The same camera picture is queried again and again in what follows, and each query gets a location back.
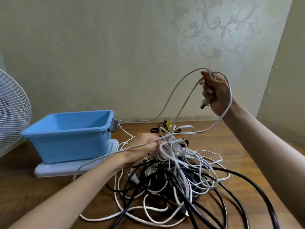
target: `electric fan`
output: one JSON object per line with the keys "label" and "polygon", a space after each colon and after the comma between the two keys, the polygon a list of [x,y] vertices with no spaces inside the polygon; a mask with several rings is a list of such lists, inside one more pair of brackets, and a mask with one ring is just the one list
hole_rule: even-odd
{"label": "electric fan", "polygon": [[20,85],[0,69],[0,154],[17,142],[31,121],[31,105]]}

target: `wall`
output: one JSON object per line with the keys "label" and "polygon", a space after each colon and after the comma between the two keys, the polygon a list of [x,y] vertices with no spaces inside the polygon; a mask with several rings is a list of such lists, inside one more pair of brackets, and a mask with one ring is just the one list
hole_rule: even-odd
{"label": "wall", "polygon": [[[32,122],[63,111],[112,109],[150,119],[189,71],[227,74],[257,115],[292,0],[1,0],[0,49],[27,92]],[[177,89],[177,114],[200,74]],[[210,120],[197,88],[180,120]]]}
{"label": "wall", "polygon": [[293,0],[259,119],[280,137],[305,148],[305,0]]}

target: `person's left hand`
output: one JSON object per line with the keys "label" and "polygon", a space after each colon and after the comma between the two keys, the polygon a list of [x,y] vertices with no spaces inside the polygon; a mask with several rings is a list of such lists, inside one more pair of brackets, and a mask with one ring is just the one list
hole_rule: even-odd
{"label": "person's left hand", "polygon": [[[128,142],[128,144],[125,145],[123,148],[125,149],[125,148],[129,148],[132,146],[145,144],[147,142],[150,142],[150,141],[158,139],[158,138],[159,138],[159,135],[156,133],[140,133],[137,136],[135,136],[132,140],[130,140]],[[148,155],[150,152],[157,149],[161,143],[162,143],[161,140],[157,140],[157,141],[151,142],[145,146],[141,146],[136,149],[127,150],[124,152],[120,152],[120,153],[117,153],[114,155],[116,155],[117,157],[120,156],[120,161],[123,162],[123,165],[126,165],[129,163],[137,162],[140,159],[146,157],[146,155]]]}

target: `white cord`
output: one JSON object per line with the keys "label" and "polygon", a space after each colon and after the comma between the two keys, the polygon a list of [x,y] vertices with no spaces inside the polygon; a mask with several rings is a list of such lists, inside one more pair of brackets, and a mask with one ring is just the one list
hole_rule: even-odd
{"label": "white cord", "polygon": [[[196,69],[188,74],[186,74],[179,82],[178,84],[175,86],[175,88],[173,89],[172,93],[170,94],[170,97],[169,99],[167,100],[164,108],[162,109],[161,113],[155,117],[154,119],[157,119],[162,113],[163,111],[165,110],[170,98],[172,97],[173,95],[173,92],[175,91],[175,89],[177,88],[177,86],[181,83],[181,81],[187,77],[188,75],[190,75],[191,73],[197,71],[197,70],[201,70],[201,69],[205,69],[205,68],[199,68],[199,69]],[[210,130],[211,128],[213,128],[216,124],[219,123],[219,121],[223,118],[223,116],[227,113],[228,109],[230,108],[231,104],[232,104],[232,92],[231,92],[231,87],[230,87],[230,84],[229,84],[229,81],[227,80],[227,77],[225,75],[223,75],[228,83],[228,87],[229,87],[229,105],[228,107],[225,109],[225,111],[223,112],[223,114],[219,117],[219,119],[214,123],[212,124],[210,127],[208,127],[207,129],[205,130],[201,130],[201,131],[194,131],[194,127],[191,126],[191,125],[184,125],[184,126],[181,126],[181,127],[177,127],[176,128],[176,121],[181,113],[181,111],[183,110],[183,108],[185,107],[185,104],[187,103],[187,101],[189,100],[191,94],[193,93],[193,91],[195,90],[196,86],[198,85],[199,81],[196,82],[195,86],[193,87],[191,93],[189,94],[189,96],[187,97],[187,99],[185,100],[184,104],[182,105],[182,108],[181,110],[179,111],[179,113],[177,114],[175,120],[173,121],[173,127],[171,129],[170,132],[166,131],[165,129],[161,128],[161,130],[163,130],[166,135],[162,135],[162,137],[158,138],[158,139],[155,139],[155,140],[152,140],[150,142],[147,142],[145,144],[142,144],[142,145],[138,145],[138,146],[132,146],[132,147],[129,147],[129,148],[125,148],[123,149],[124,145],[126,145],[128,143],[128,141],[130,141],[133,136],[131,134],[129,134],[127,131],[125,131],[122,126],[119,124],[119,127],[125,132],[127,133],[129,136],[131,136],[132,138],[130,138],[128,141],[126,142],[123,142],[123,143],[120,143],[119,147],[121,146],[121,148],[118,148],[119,150],[116,151],[115,153],[119,153],[119,152],[123,152],[123,151],[126,151],[126,150],[130,150],[130,149],[134,149],[134,148],[138,148],[138,147],[141,147],[141,146],[144,146],[144,145],[147,145],[149,143],[152,143],[152,142],[155,142],[157,140],[163,140],[163,143],[160,145],[159,149],[162,153],[162,157],[160,158],[158,153],[155,153],[156,154],[156,159],[160,160],[160,161],[163,161],[163,162],[166,162],[166,161],[169,161],[169,166],[168,166],[168,170],[173,172],[175,175],[177,175],[177,173],[179,173],[179,176],[178,176],[178,179],[179,181],[183,184],[183,186],[185,187],[185,196],[192,202],[192,198],[193,198],[193,193],[194,194],[206,194],[209,189],[212,189],[212,188],[215,188],[218,184],[219,181],[223,181],[223,180],[226,180],[230,177],[230,174],[227,174],[227,177],[226,178],[222,178],[222,179],[218,179],[215,171],[213,170],[212,168],[212,164],[217,164],[219,165],[220,167],[224,168],[222,165],[219,164],[219,162],[222,161],[222,158],[220,157],[219,154],[216,154],[216,153],[213,153],[213,152],[210,152],[210,151],[207,151],[207,150],[190,150],[189,148],[187,148],[187,145],[185,143],[185,140],[187,140],[191,135],[193,134],[199,134],[199,133],[203,133],[203,132],[206,132],[208,130]],[[122,121],[122,122],[146,122],[146,121],[151,121],[151,120],[145,120],[145,121]],[[173,132],[177,129],[184,129],[184,128],[190,128],[191,129],[191,132],[180,132],[180,133],[175,133],[175,135],[181,135],[181,134],[186,134],[186,135],[189,135],[187,138],[185,139],[176,139],[174,137],[174,134]],[[185,144],[185,148],[182,148],[180,143],[184,143]],[[217,161],[214,161],[208,157],[205,157],[205,156],[202,156],[201,154],[198,153],[198,151],[205,151],[205,152],[210,152],[210,153],[213,153],[213,154],[216,154],[219,156],[219,160]],[[85,165],[91,163],[91,162],[94,162],[94,161],[97,161],[99,159],[102,159],[102,158],[105,158],[109,156],[109,154],[107,155],[104,155],[104,156],[101,156],[101,157],[98,157],[98,158],[95,158],[85,164],[83,164],[82,166],[80,166],[78,168],[78,170],[76,171],[74,177],[73,177],[73,180],[75,180],[77,174],[78,174],[78,171]],[[179,156],[183,156],[185,159],[186,162],[183,162],[179,159],[177,159],[177,157]],[[190,162],[188,162],[188,159],[190,160],[194,160],[195,162],[199,163],[198,165],[192,165]],[[174,167],[170,167],[170,161],[173,161],[175,163],[175,166]],[[182,170],[180,169],[180,165],[184,165],[186,167],[190,166],[192,167],[193,169],[197,169],[198,170],[198,176],[200,178],[200,182],[199,183],[193,183],[191,180],[189,180],[185,174],[182,172]],[[208,179],[205,179],[202,177],[201,173],[204,172],[204,173],[211,173],[213,174],[214,178],[216,181],[210,181]],[[116,183],[116,174],[115,174],[115,181],[114,181],[114,189],[116,189],[116,185],[119,189],[119,182],[120,182],[120,179],[122,178],[123,176],[123,169],[121,171],[121,174],[120,174],[120,177],[118,179],[118,182]],[[152,190],[149,190],[152,194],[157,194],[159,192],[161,192],[162,190],[164,190],[167,186],[167,181],[166,181],[166,184],[158,191],[152,191]],[[196,192],[192,189],[192,186],[196,186],[197,188],[199,189],[202,189],[202,190],[205,190],[204,192]],[[173,212],[173,214],[168,218],[166,219],[165,221],[163,222],[157,222],[155,220],[153,220],[150,215],[148,214],[147,210],[153,210],[153,211],[157,211],[157,212],[164,212],[166,210],[168,210],[168,205],[166,208],[164,209],[158,209],[158,208],[154,208],[154,207],[148,207],[145,205],[145,200],[148,196],[148,194],[144,197],[144,200],[143,200],[143,206],[136,206],[136,207],[131,207],[127,210],[126,212],[126,216],[138,221],[138,222],[141,222],[141,223],[144,223],[146,225],[150,225],[150,226],[156,226],[156,227],[173,227],[173,226],[176,226],[178,225],[179,223],[181,223],[184,219],[182,218],[181,220],[179,220],[178,222],[174,223],[174,224],[171,224],[171,225],[164,225],[164,223],[167,223],[169,222],[176,214],[177,212],[181,209],[181,207],[184,205],[184,203],[180,203],[179,200],[178,200],[178,197],[177,197],[177,193],[176,193],[176,189],[173,187],[173,192],[174,192],[174,198],[176,200],[176,203],[178,205],[177,209]],[[139,197],[141,195],[143,195],[144,191],[141,192],[140,194],[138,194],[136,197]],[[114,198],[115,198],[115,201],[116,201],[116,204],[118,205],[118,207],[120,208],[121,212],[123,211],[123,208],[121,207],[121,205],[119,204],[118,200],[117,200],[117,196],[116,196],[116,192],[114,192]],[[146,221],[146,220],[143,220],[143,219],[140,219],[134,215],[132,215],[131,213],[129,213],[130,211],[134,210],[134,209],[144,209],[145,211],[145,214],[147,215],[148,219],[151,221]],[[96,222],[96,221],[104,221],[104,220],[107,220],[107,219],[111,219],[113,217],[116,217],[118,215],[120,215],[121,212],[118,212],[118,213],[115,213],[111,216],[108,216],[108,217],[104,217],[104,218],[100,218],[100,219],[88,219],[86,217],[84,217],[83,215],[80,215],[80,217],[86,221],[91,221],[91,222]]]}

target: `wooden tabletop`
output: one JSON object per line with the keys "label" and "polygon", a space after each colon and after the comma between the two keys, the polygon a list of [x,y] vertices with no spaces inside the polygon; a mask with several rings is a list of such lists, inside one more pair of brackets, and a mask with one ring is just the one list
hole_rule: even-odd
{"label": "wooden tabletop", "polygon": [[[212,123],[212,121],[192,121],[179,122],[178,125],[190,124],[198,131],[207,128]],[[141,132],[149,132],[152,127],[157,127],[157,123],[123,124],[122,127],[132,135],[137,135]],[[124,142],[129,139],[129,136],[118,129],[117,132],[112,133],[112,138],[117,139],[119,142]],[[193,150],[204,149],[219,153],[223,158],[223,166],[246,175],[263,189],[273,204],[281,229],[301,228],[273,192],[253,160],[224,123],[219,123],[215,128],[206,133],[193,135],[189,139],[189,147]],[[0,228],[9,227],[25,213],[71,182],[71,176],[36,178],[33,173],[35,167],[40,162],[41,159],[30,142],[21,144],[0,158]],[[113,186],[113,178],[108,183]],[[224,184],[242,202],[249,216],[250,227],[252,229],[272,228],[265,203],[250,184],[235,176],[224,181]],[[235,204],[221,188],[219,190],[227,205],[229,228],[243,228],[242,219]],[[208,208],[222,221],[219,203],[215,201],[214,194],[210,193],[201,196],[199,203]],[[114,201],[113,193],[104,187],[88,205],[83,215],[87,218],[101,218],[118,211],[119,209]],[[134,213],[146,219],[142,211]],[[155,216],[154,219],[159,220],[158,214],[152,215]],[[108,228],[114,221],[115,219],[110,219],[104,222],[89,223],[77,219],[72,228]],[[207,228],[199,220],[197,222],[200,228]],[[135,229],[150,227],[124,217],[117,228]],[[175,228],[192,228],[192,224],[189,219],[186,219]]]}

